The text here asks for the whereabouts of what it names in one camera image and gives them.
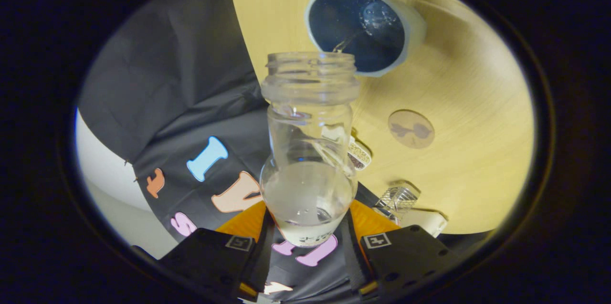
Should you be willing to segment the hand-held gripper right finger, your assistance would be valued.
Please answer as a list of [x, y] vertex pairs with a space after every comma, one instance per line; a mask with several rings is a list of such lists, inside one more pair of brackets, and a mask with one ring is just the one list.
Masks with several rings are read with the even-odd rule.
[[414, 297], [460, 261], [421, 226], [399, 227], [358, 200], [343, 217], [341, 232], [350, 285], [359, 298]]

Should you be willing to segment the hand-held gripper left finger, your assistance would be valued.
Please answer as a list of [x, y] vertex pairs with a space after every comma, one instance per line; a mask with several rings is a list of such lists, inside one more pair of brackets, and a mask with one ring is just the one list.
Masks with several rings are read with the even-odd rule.
[[264, 292], [274, 232], [272, 215], [258, 202], [216, 230], [196, 229], [158, 263], [199, 294], [227, 304], [254, 301]]

